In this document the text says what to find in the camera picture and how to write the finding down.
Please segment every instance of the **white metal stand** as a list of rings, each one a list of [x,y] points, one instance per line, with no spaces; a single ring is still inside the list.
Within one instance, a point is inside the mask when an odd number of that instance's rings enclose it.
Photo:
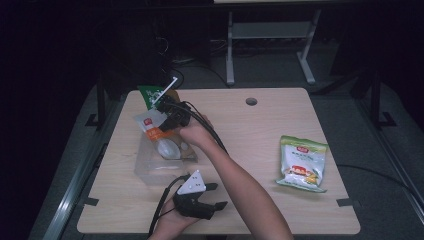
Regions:
[[[316,10],[312,21],[306,22],[264,22],[264,23],[234,23],[233,14],[229,13],[228,20],[228,49],[227,49],[227,85],[234,85],[234,66],[232,45],[233,39],[254,38],[305,38],[306,44],[301,52],[297,53],[300,66],[309,84],[315,83],[309,64],[306,60],[312,39],[318,24],[321,10]]]

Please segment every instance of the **wooden tabletop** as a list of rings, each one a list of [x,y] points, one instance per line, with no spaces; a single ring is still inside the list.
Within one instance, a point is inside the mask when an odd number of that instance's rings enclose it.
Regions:
[[[327,143],[307,92],[301,88],[178,90],[211,120],[230,156],[268,191],[286,217],[294,234],[356,234],[360,225],[352,206],[339,207],[337,199],[349,198],[331,150],[327,151],[321,187],[313,193],[275,183],[281,178],[282,135]],[[247,98],[257,104],[249,106]],[[146,186],[134,174],[141,130],[133,117],[146,111],[138,91],[125,102],[109,146],[97,173],[89,198],[96,206],[85,205],[78,222],[83,233],[147,233],[164,187]],[[206,183],[219,184],[199,199],[205,203],[228,201],[211,220],[201,220],[186,234],[248,234],[218,174],[198,149],[199,169]]]

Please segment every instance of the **white triangular marker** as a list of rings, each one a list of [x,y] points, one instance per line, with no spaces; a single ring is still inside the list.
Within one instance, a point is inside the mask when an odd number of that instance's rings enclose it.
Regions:
[[[178,189],[178,195],[184,195],[189,193],[204,192],[206,191],[205,183],[203,182],[200,171],[196,170],[190,178]]]

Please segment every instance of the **person's right arm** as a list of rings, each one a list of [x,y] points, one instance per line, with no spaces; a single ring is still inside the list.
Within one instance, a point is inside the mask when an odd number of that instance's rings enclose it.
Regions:
[[[218,172],[234,206],[256,239],[293,239],[290,228],[265,189],[238,165],[194,119],[178,129],[190,144],[198,146]]]

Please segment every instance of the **table hole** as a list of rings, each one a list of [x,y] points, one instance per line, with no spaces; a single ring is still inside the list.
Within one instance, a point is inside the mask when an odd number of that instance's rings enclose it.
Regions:
[[[249,106],[255,106],[256,104],[258,104],[258,100],[256,100],[256,98],[247,98],[246,104]]]

